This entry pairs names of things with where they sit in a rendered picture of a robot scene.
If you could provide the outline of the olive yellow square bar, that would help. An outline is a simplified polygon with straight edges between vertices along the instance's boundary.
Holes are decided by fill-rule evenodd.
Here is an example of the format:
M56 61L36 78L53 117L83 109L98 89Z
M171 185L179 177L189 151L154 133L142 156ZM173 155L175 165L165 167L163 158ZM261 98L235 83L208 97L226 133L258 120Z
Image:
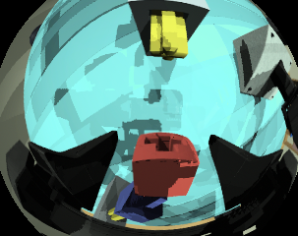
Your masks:
M185 59L193 32L210 12L205 0L128 0L146 56Z

